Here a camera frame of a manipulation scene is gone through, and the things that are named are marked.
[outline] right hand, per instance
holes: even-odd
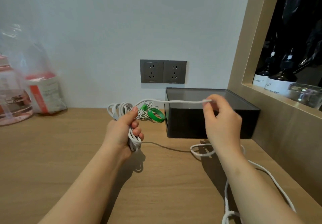
[[[241,153],[240,128],[242,118],[229,105],[227,100],[217,94],[210,95],[207,99],[212,102],[203,104],[203,114],[206,123],[206,133],[209,141],[217,153]]]

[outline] power socket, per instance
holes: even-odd
[[[163,83],[185,83],[187,61],[164,60]]]
[[[140,60],[142,83],[163,83],[163,60]]]

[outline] white wall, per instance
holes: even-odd
[[[70,107],[163,99],[140,59],[187,60],[185,87],[227,88],[247,0],[0,0],[37,27]]]

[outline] plastic bag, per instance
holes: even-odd
[[[0,46],[22,79],[34,112],[47,114],[67,108],[46,50],[28,28],[17,24],[1,28]]]

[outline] wooden countertop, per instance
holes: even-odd
[[[70,108],[0,127],[0,222],[37,223],[99,149],[110,120],[105,109]],[[142,151],[121,169],[102,223],[221,223],[226,177],[218,158],[198,161],[189,148],[200,140],[167,138],[165,123],[140,124]],[[322,207],[308,193],[253,140],[241,143],[248,159],[273,174],[305,223],[322,222]]]

